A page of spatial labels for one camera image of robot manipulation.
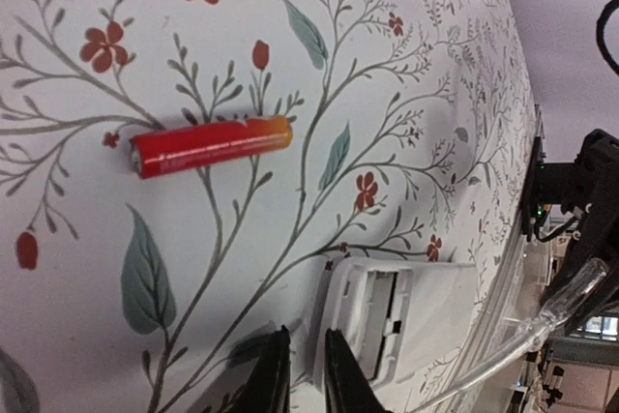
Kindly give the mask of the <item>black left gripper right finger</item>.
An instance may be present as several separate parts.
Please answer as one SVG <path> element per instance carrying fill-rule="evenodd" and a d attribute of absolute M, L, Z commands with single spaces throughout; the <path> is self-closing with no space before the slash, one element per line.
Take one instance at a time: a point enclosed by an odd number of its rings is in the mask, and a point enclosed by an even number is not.
<path fill-rule="evenodd" d="M 324 343 L 326 411 L 385 413 L 342 332 L 328 329 Z"/>

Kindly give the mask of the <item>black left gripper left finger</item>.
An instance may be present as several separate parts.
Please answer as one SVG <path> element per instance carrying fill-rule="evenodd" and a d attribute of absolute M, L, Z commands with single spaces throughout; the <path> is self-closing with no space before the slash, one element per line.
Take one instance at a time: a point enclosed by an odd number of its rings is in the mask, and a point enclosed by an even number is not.
<path fill-rule="evenodd" d="M 285 326 L 268 337 L 247 383 L 231 407 L 232 412 L 290 411 L 290 342 Z"/>

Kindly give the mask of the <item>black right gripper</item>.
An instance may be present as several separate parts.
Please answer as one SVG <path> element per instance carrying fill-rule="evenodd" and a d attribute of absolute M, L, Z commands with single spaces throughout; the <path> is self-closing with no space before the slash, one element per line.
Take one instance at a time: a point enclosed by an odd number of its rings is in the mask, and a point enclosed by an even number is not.
<path fill-rule="evenodd" d="M 562 268 L 545 291 L 544 304 L 559 292 L 591 258 L 610 269 L 618 262 L 618 139 L 601 129 L 587 134 L 575 159 L 573 188 L 563 210 L 578 219 L 579 239 L 572 239 Z M 565 323 L 563 334 L 573 333 L 594 316 L 618 315 L 618 283 L 603 283 Z"/>

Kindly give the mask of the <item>clear handle screwdriver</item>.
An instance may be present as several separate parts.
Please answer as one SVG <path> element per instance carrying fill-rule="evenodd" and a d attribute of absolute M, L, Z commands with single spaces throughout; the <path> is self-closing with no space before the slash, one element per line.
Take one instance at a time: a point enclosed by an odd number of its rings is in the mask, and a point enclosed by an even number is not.
<path fill-rule="evenodd" d="M 516 333 L 494 354 L 455 380 L 440 395 L 417 409 L 424 411 L 486 381 L 525 353 L 539 350 L 550 334 L 575 316 L 608 275 L 608 266 L 599 258 L 589 260 L 575 277 L 549 298 L 535 317 L 522 321 Z"/>

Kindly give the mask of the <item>white remote control back up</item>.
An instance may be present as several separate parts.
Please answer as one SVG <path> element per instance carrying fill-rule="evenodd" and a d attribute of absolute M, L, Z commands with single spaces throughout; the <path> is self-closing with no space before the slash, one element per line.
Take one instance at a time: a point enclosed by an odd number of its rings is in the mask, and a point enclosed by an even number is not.
<path fill-rule="evenodd" d="M 313 384 L 324 388 L 324 340 L 342 331 L 374 389 L 410 379 L 468 335 L 478 284 L 471 263 L 351 257 L 331 274 L 318 330 Z"/>

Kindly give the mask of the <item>red orange battery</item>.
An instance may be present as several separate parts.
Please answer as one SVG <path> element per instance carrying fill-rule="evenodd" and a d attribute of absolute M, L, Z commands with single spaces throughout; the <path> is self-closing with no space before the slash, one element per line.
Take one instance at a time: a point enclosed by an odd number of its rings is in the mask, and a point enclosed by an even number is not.
<path fill-rule="evenodd" d="M 284 116 L 208 123 L 133 137 L 131 163 L 149 179 L 282 150 L 292 138 Z"/>

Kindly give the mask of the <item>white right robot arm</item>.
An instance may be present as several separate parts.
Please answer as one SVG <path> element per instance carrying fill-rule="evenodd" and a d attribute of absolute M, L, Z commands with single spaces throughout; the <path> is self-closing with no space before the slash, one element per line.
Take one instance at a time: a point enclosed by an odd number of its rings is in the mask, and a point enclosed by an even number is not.
<path fill-rule="evenodd" d="M 542 161 L 542 140 L 534 140 L 520 202 L 521 232 L 541 239 L 541 210 L 558 205 L 577 223 L 564 261 L 550 281 L 541 303 L 566 289 L 592 259 L 607 267 L 603 280 L 581 301 L 563 324 L 569 334 L 586 320 L 618 302 L 618 139 L 595 129 L 583 140 L 573 162 Z"/>

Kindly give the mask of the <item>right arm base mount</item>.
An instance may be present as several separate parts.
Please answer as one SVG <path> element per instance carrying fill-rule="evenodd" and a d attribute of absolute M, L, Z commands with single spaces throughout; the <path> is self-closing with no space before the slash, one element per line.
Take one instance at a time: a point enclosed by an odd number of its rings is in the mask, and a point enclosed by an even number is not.
<path fill-rule="evenodd" d="M 544 123 L 542 111 L 538 104 L 534 105 L 534 110 L 536 119 L 533 145 L 519 202 L 521 234 L 527 242 L 531 242 L 536 236 L 536 231 L 540 229 L 546 217 L 544 204 L 540 200 L 539 183 L 536 181 L 536 175 L 541 170 L 545 159 L 543 150 Z"/>

